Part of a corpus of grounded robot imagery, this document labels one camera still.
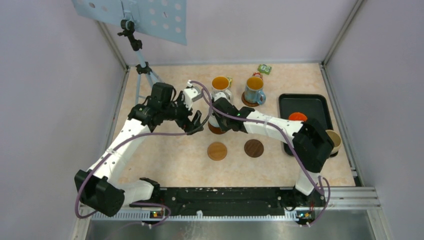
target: tray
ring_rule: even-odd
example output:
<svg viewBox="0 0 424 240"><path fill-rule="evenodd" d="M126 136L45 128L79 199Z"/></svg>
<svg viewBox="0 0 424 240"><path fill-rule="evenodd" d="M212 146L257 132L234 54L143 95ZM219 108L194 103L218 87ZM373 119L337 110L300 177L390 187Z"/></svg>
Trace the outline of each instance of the tray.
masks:
<svg viewBox="0 0 424 240"><path fill-rule="evenodd" d="M278 108L280 118L289 119L290 114L300 112L308 118L314 118L322 125L324 129L333 130L333 124L330 117L329 106L327 100L320 94L295 94L284 93L278 98ZM284 143L284 151L290 156L293 156L289 146Z"/></svg>

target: cup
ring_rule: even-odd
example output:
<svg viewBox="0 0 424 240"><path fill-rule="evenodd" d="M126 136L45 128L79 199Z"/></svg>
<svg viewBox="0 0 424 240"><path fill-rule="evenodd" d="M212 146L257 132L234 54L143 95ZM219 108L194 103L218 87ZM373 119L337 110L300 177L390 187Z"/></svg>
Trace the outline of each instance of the cup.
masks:
<svg viewBox="0 0 424 240"><path fill-rule="evenodd" d="M262 91L263 88L264 81L260 77L250 77L244 89L244 99L251 104L264 104L267 96L265 96L265 93Z"/></svg>
<svg viewBox="0 0 424 240"><path fill-rule="evenodd" d="M334 130L327 129L325 132L328 134L332 142L334 143L334 148L331 151L331 155L337 153L342 146L342 137L335 132Z"/></svg>
<svg viewBox="0 0 424 240"><path fill-rule="evenodd" d="M233 102L233 93L230 91L230 80L225 76L217 76L212 80L212 96L215 94L222 92L224 93L230 103Z"/></svg>

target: perforated blue panel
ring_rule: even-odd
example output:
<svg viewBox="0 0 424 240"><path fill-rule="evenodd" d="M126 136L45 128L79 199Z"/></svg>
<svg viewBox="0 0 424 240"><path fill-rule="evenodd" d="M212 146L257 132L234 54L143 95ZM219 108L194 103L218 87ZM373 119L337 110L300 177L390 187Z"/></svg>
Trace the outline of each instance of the perforated blue panel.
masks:
<svg viewBox="0 0 424 240"><path fill-rule="evenodd" d="M186 0L72 0L78 15L121 26L132 20L137 32L187 45Z"/></svg>

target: table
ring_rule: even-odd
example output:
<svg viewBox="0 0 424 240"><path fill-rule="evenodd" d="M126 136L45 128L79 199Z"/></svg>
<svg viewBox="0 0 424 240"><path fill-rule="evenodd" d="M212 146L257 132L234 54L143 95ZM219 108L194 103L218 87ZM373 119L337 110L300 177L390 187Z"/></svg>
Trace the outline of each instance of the table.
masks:
<svg viewBox="0 0 424 240"><path fill-rule="evenodd" d="M272 66L271 74L263 76L263 91L267 100L264 105L255 107L256 110L278 117L278 97L281 94L321 94L327 99L333 127L335 131L339 131L317 63L269 65ZM185 88L187 80L202 82L211 90L213 78L232 77L233 104L241 108L244 106L241 95L246 80L253 72L257 72L258 64L175 65L152 68L166 83L173 85L178 93ZM150 86L145 77L142 78L140 94L148 96ZM116 119L114 138L134 106L136 83L137 72L133 67ZM203 100L195 102L193 109L204 114L208 112L208 106ZM181 133L182 130L175 122L167 121L158 126L155 132ZM264 152L260 157L251 158L245 153L244 145L251 139L263 143ZM207 148L213 142L226 145L228 154L225 159L213 161L208 157ZM299 170L294 157L283 152L282 143L278 140L233 131L216 135L211 133L206 125L204 131L191 136L148 137L135 151L119 182L129 183L146 177L157 181L162 187L292 187L298 178ZM326 161L322 175L328 179L331 186L355 185L344 146L336 157Z"/></svg>

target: wooden coaster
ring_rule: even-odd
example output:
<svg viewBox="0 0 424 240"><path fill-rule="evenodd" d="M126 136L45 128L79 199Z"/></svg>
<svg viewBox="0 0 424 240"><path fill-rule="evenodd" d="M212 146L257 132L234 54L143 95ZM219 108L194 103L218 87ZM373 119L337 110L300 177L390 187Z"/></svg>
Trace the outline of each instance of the wooden coaster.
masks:
<svg viewBox="0 0 424 240"><path fill-rule="evenodd" d="M209 122L207 123L207 126L209 127L209 130L214 134L221 135L226 133L226 131L221 130L221 128L212 126Z"/></svg>
<svg viewBox="0 0 424 240"><path fill-rule="evenodd" d="M221 161L227 156L227 147L222 142L213 142L207 148L207 155L214 161Z"/></svg>
<svg viewBox="0 0 424 240"><path fill-rule="evenodd" d="M251 139L244 144L244 151L251 158L260 157L264 153L264 145L256 139Z"/></svg>
<svg viewBox="0 0 424 240"><path fill-rule="evenodd" d="M241 95L241 101L244 103L244 105L251 107L251 108L259 106L259 103L250 103L250 102L246 101L244 92Z"/></svg>

